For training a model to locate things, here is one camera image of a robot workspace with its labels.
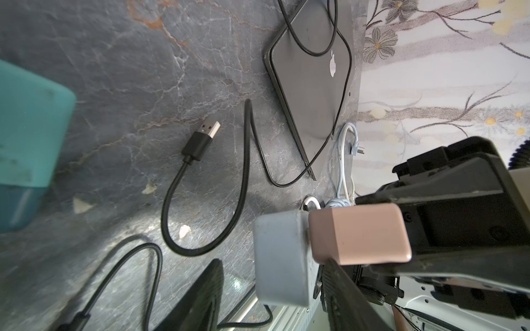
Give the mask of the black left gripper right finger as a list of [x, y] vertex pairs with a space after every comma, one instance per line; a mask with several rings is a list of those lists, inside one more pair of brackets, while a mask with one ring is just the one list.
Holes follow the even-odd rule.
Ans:
[[321, 292], [331, 330], [390, 330], [342, 266], [333, 259], [323, 265]]

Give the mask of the small pink plug adapter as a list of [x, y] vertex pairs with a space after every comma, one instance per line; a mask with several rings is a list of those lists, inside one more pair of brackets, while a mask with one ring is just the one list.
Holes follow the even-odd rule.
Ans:
[[341, 266], [407, 263], [412, 258], [401, 209], [396, 204], [325, 208], [309, 213], [313, 259]]

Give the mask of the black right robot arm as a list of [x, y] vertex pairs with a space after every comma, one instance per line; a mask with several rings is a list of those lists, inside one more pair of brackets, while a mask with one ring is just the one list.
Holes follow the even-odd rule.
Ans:
[[400, 280], [397, 309], [421, 330], [528, 330], [529, 142], [504, 164], [490, 140], [470, 137], [393, 172], [356, 203], [402, 213], [411, 260], [372, 267]]

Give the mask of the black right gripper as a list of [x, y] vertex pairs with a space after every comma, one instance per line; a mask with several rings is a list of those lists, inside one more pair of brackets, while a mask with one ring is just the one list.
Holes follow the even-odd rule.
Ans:
[[504, 164], [470, 137], [394, 167], [397, 181], [356, 199], [396, 204], [412, 249], [407, 263], [372, 272], [433, 285], [444, 303], [510, 319], [529, 317], [529, 208], [509, 174], [529, 167], [529, 143]]

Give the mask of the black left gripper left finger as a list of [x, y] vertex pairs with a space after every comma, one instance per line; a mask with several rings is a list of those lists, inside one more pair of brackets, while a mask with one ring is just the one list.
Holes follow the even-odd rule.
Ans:
[[214, 259], [155, 330], [217, 330], [223, 285], [222, 261]]

